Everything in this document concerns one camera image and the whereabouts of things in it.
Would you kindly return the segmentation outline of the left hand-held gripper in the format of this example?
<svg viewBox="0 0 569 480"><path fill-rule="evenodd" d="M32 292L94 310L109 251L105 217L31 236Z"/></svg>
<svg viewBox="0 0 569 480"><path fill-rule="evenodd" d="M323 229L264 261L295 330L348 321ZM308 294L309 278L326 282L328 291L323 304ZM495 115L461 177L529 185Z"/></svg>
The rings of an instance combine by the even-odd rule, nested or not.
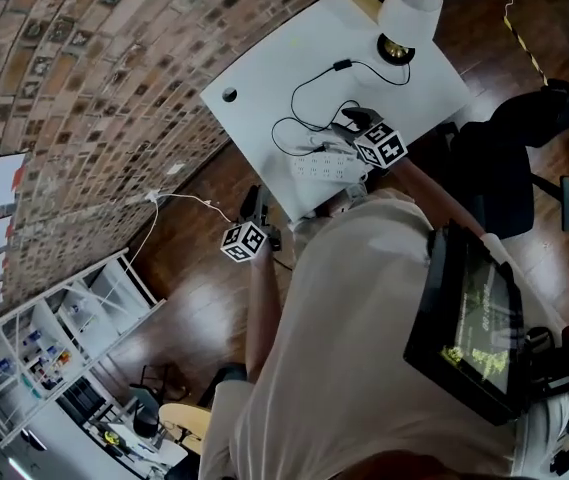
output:
<svg viewBox="0 0 569 480"><path fill-rule="evenodd" d="M225 231L220 245L220 250L234 262L254 259L266 243L273 252L281 250L281 232L268 220L270 199L268 188L249 188L240 206L240 218Z"/></svg>

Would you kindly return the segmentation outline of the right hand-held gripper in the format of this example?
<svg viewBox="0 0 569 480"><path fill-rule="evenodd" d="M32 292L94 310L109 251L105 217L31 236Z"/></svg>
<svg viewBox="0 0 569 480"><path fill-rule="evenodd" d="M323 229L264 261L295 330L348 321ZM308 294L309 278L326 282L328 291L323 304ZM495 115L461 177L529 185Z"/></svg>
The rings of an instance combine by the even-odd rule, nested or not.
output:
<svg viewBox="0 0 569 480"><path fill-rule="evenodd" d="M400 133L375 110L349 107L341 112L351 121L351 126L332 122L330 128L343 141L349 142L365 163L388 169L407 154Z"/></svg>

